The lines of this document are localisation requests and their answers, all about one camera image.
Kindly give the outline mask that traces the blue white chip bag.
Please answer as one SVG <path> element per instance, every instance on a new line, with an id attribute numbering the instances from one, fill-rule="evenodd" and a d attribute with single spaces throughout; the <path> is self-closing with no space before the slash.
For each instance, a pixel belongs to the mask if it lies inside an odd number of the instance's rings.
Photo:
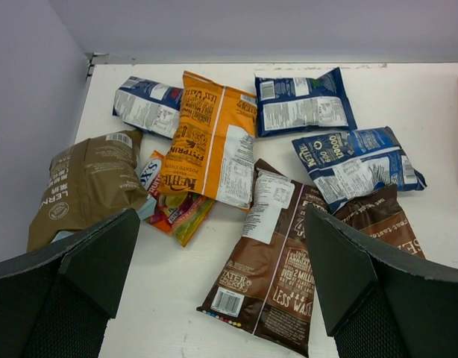
<path id="1" fill-rule="evenodd" d="M 256 77 L 254 85 L 259 137 L 357 129 L 339 67 L 318 78 Z"/>

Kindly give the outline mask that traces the blue kettle chip bag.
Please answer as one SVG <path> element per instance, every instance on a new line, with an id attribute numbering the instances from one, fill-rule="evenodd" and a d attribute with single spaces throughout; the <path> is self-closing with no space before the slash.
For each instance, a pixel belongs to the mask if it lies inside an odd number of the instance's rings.
<path id="1" fill-rule="evenodd" d="M 398 191 L 427 187 L 389 127 L 307 136 L 292 145 L 330 213 L 390 184 Z"/>

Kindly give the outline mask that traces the dark brown chip bag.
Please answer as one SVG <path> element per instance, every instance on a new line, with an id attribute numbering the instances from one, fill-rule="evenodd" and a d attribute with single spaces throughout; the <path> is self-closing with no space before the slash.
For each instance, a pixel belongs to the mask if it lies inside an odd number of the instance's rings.
<path id="1" fill-rule="evenodd" d="M 315 280 L 304 233 L 321 193 L 259 159 L 242 234 L 198 311 L 304 357 L 309 355 Z"/>

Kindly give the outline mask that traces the orange chip bag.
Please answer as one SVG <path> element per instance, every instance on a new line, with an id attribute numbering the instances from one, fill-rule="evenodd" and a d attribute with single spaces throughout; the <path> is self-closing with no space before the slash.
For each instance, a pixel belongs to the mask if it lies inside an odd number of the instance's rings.
<path id="1" fill-rule="evenodd" d="M 255 95 L 185 71 L 176 130 L 159 190 L 192 192 L 249 210 L 254 178 Z"/>

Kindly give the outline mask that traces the colourful fruit candy bag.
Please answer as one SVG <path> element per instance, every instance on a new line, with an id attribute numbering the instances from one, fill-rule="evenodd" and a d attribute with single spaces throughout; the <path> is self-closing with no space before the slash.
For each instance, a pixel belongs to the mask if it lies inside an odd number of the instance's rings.
<path id="1" fill-rule="evenodd" d="M 215 201 L 194 192 L 161 194 L 160 170 L 164 157 L 160 152 L 153 151 L 139 176 L 148 195 L 156 201 L 154 213 L 145 221 L 174 237 L 185 248 L 209 215 Z"/>

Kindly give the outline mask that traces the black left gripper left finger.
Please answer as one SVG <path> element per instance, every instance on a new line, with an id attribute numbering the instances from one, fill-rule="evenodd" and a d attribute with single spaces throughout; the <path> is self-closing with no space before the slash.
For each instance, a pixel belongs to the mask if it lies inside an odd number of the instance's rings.
<path id="1" fill-rule="evenodd" d="M 123 210 L 0 262 L 0 357 L 97 357 L 139 225 L 135 210 Z"/>

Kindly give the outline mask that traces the navy white snack bag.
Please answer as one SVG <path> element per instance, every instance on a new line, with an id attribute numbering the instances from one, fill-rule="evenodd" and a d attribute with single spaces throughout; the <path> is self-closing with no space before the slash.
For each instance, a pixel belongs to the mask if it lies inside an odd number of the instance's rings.
<path id="1" fill-rule="evenodd" d="M 148 134 L 171 139 L 179 125 L 183 89 L 130 76 L 115 92 L 113 115 Z"/>

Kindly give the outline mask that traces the olive brown snack bag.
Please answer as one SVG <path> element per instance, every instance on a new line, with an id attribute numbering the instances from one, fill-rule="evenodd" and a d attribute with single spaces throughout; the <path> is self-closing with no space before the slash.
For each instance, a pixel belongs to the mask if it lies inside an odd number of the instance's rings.
<path id="1" fill-rule="evenodd" d="M 39 210 L 29 227 L 28 251 L 86 229 L 132 208 L 141 219 L 155 201 L 139 178 L 142 132 L 105 134 L 73 145 L 55 156 Z"/>

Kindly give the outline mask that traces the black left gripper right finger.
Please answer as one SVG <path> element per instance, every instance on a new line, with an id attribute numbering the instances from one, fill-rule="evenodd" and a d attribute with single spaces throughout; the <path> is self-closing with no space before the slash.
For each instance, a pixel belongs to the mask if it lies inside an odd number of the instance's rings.
<path id="1" fill-rule="evenodd" d="M 408 254 L 314 206 L 304 229 L 339 357 L 458 357 L 458 268 Z"/>

